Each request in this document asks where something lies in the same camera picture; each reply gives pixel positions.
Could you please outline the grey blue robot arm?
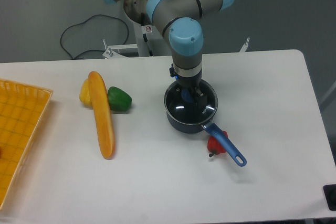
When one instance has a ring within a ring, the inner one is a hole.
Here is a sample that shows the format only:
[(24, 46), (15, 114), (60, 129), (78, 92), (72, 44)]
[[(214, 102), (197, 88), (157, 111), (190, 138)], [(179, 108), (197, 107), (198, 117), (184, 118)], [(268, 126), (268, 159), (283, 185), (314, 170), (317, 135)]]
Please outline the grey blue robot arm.
[(204, 106), (208, 95), (201, 91), (204, 36), (198, 20), (230, 7), (235, 0), (144, 0), (145, 15), (170, 47), (170, 75), (184, 89), (185, 102)]

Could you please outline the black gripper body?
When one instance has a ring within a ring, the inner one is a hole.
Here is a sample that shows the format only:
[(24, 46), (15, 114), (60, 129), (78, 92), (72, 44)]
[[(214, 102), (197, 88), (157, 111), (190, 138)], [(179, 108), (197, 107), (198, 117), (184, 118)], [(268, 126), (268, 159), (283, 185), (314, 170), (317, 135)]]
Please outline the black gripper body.
[(182, 87), (194, 88), (199, 86), (202, 78), (202, 63), (194, 66), (183, 66), (172, 63), (169, 72), (170, 76)]

